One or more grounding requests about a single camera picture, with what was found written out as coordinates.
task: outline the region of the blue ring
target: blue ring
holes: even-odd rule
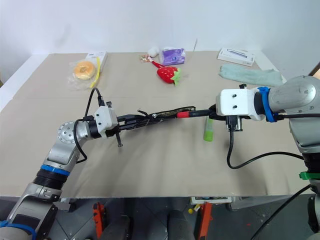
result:
[[[70,172],[68,172],[68,171],[65,171],[65,170],[60,169],[60,168],[55,168],[55,167],[49,166],[49,165],[44,165],[44,164],[43,164],[43,165],[41,166],[41,169],[47,170],[47,171],[49,171],[49,172],[54,172],[54,173],[56,173],[56,174],[65,175],[65,176],[69,176],[69,175],[70,175]]]
[[[17,224],[17,223],[9,223],[6,220],[5,221],[0,221],[0,228],[4,228],[4,227],[27,230],[32,234],[32,240],[36,240],[36,237],[37,237],[36,231],[32,227],[30,227],[28,225]]]
[[[268,100],[268,94],[269,94],[270,88],[268,88],[267,86],[261,86],[261,87],[258,87],[258,89],[262,96],[262,103],[263,103],[264,114],[266,116],[266,119],[270,123],[275,123],[277,120],[274,119],[274,114],[270,109],[269,100]]]

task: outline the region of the green marker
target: green marker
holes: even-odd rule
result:
[[[204,127],[204,134],[203,140],[207,142],[212,142],[214,140],[214,120],[210,119],[208,116],[205,119],[205,127]]]

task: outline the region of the green towel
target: green towel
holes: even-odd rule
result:
[[[226,63],[221,66],[219,75],[225,79],[251,85],[274,87],[283,84],[281,73],[273,69],[262,71]]]

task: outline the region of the beige tabletop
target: beige tabletop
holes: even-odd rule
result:
[[[98,88],[118,116],[194,105],[207,109],[222,89],[239,83],[218,75],[218,52],[187,53],[180,84],[166,84],[140,53],[110,53]],[[51,54],[0,113],[0,196],[19,196],[54,144],[57,129],[83,117],[89,90],[67,88],[69,63],[85,54]],[[92,101],[90,111],[97,109]],[[205,119],[174,119],[162,124],[89,141],[88,160],[77,164],[63,187],[64,197],[262,196],[286,195],[308,184],[299,179],[302,160],[268,156],[238,170],[229,169],[229,133],[214,121],[214,140],[203,140]],[[299,153],[287,121],[243,121],[235,133],[232,163],[273,151]]]

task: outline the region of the purple package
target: purple package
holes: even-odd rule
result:
[[[185,63],[185,49],[171,49],[162,51],[162,65],[176,65]]]

